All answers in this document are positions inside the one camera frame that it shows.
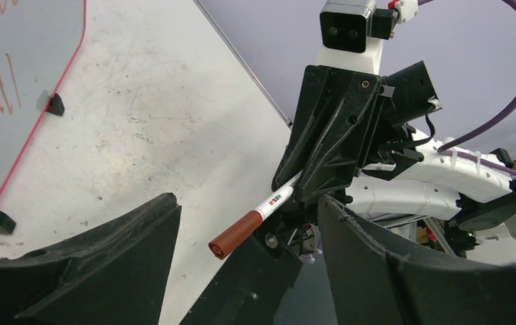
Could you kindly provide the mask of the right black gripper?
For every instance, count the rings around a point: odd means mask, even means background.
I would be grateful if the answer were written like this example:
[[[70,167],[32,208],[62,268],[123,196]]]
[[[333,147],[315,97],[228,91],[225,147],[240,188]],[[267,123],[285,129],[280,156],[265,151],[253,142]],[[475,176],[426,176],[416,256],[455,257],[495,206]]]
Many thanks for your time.
[[[271,189],[302,170],[294,201],[309,204],[344,190],[361,173],[394,179],[423,160],[409,122],[437,111],[436,97],[423,61],[383,77],[307,66]]]

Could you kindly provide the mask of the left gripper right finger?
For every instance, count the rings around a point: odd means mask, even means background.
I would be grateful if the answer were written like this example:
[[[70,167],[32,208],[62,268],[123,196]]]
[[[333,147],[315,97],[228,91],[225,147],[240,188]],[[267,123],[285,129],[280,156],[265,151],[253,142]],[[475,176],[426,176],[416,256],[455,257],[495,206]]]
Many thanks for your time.
[[[516,324],[516,263],[432,250],[323,195],[318,223],[340,324]]]

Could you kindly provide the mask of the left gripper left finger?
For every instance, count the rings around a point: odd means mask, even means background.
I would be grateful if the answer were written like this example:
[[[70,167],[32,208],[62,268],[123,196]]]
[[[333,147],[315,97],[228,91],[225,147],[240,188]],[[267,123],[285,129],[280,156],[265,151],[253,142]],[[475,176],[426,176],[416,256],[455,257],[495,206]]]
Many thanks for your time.
[[[17,259],[0,259],[0,324],[157,324],[181,219],[172,193]]]

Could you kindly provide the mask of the red and white marker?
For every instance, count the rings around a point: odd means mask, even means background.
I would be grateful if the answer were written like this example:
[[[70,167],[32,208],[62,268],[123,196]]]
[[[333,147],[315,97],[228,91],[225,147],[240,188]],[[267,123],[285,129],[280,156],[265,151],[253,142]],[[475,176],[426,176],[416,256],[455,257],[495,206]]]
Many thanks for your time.
[[[291,177],[280,188],[274,191],[267,199],[261,202],[253,210],[259,211],[262,214],[263,222],[276,212],[288,199],[291,198],[295,191],[295,185],[298,182],[302,171]]]

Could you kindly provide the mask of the red marker cap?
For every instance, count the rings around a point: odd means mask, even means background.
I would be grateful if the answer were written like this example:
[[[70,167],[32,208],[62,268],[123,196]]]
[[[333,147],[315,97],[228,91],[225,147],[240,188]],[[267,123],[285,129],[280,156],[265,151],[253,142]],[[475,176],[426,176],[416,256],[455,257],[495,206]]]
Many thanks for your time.
[[[261,224],[262,214],[252,210],[233,223],[208,243],[210,251],[218,259],[225,259],[242,244]]]

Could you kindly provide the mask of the pink framed whiteboard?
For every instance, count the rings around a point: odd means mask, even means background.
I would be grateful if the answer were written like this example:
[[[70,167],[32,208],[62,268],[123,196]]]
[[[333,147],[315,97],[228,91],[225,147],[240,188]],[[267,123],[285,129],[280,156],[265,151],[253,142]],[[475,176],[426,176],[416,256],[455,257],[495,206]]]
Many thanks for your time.
[[[86,28],[85,1],[0,1],[0,195]]]

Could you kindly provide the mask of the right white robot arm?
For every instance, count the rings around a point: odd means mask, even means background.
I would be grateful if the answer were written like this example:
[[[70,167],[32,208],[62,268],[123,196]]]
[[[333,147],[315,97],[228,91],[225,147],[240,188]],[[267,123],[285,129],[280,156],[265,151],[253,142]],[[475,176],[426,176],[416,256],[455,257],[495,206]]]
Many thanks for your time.
[[[447,149],[435,127],[411,126],[440,109],[423,62],[388,76],[305,68],[295,123],[272,187],[291,183],[285,225],[317,223],[329,195],[386,228],[428,217],[488,238],[516,238],[516,173],[507,153]]]

